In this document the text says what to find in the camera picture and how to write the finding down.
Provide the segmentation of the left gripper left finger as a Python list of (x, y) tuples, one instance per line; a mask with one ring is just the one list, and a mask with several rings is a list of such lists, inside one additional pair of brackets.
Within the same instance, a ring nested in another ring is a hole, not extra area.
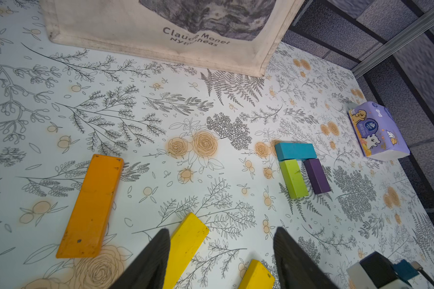
[(161, 229), (110, 289), (162, 289), (170, 248), (170, 233)]

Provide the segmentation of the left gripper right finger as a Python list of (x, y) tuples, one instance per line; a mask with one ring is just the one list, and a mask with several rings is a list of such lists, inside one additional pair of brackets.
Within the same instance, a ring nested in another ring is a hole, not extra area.
[(282, 289), (337, 287), (284, 228), (277, 228), (273, 242), (278, 281)]

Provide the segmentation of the green block small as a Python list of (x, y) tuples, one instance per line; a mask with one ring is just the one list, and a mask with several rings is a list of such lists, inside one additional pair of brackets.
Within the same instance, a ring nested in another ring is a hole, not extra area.
[(281, 161), (279, 165), (290, 198), (300, 199), (309, 196), (298, 161), (285, 160)]

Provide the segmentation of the purple block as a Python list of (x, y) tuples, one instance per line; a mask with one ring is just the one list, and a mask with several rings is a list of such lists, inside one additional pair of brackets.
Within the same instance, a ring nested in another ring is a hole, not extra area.
[(303, 161), (313, 192), (316, 195), (331, 192), (330, 185), (319, 159), (307, 159)]

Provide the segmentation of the teal block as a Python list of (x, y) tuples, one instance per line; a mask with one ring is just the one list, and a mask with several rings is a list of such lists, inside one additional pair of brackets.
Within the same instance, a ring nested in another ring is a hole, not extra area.
[(279, 161), (316, 159), (317, 154), (310, 143), (278, 143), (275, 146)]

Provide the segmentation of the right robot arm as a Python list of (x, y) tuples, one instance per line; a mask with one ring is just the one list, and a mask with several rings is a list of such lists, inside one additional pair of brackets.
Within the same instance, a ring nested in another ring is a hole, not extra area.
[(374, 252), (347, 269), (356, 289), (412, 289), (409, 281), (419, 273), (406, 260), (392, 263)]

